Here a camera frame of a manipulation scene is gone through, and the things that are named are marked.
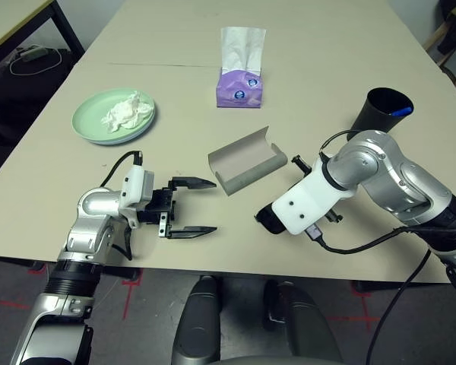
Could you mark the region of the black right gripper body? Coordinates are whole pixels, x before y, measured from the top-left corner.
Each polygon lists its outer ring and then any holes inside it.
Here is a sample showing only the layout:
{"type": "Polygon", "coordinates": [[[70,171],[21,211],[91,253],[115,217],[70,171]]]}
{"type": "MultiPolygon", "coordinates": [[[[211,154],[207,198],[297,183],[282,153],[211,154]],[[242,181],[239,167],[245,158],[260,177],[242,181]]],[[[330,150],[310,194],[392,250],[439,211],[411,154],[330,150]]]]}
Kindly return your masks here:
{"type": "MultiPolygon", "coordinates": [[[[304,177],[308,176],[312,172],[312,168],[298,154],[294,156],[290,162],[298,166],[304,177]]],[[[330,209],[325,214],[325,217],[329,222],[336,224],[343,220],[343,216],[337,214],[333,209],[330,209]]]]}

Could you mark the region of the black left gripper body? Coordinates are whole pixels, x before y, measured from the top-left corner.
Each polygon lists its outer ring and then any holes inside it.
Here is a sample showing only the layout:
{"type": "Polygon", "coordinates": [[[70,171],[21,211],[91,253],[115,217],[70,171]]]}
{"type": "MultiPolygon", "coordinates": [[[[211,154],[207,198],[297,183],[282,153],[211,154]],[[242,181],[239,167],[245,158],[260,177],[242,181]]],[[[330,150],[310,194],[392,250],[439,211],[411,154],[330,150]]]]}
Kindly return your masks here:
{"type": "Polygon", "coordinates": [[[152,199],[138,211],[138,221],[142,224],[159,226],[158,234],[161,238],[174,238],[171,221],[174,217],[175,201],[173,193],[176,191],[174,180],[171,179],[166,187],[153,190],[152,199]]]}

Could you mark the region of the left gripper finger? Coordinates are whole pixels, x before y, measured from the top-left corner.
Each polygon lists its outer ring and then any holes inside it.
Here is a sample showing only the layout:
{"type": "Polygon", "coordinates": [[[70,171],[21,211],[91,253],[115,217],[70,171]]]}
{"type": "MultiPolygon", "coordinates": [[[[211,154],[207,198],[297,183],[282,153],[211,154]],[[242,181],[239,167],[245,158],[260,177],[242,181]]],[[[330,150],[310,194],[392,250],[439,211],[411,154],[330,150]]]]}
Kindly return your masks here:
{"type": "Polygon", "coordinates": [[[168,187],[171,190],[178,188],[187,189],[212,189],[216,188],[217,184],[206,179],[195,176],[174,176],[169,182],[168,187]]]}
{"type": "Polygon", "coordinates": [[[213,233],[217,228],[209,226],[186,226],[181,230],[169,230],[168,239],[193,239],[205,234],[213,233]]]}

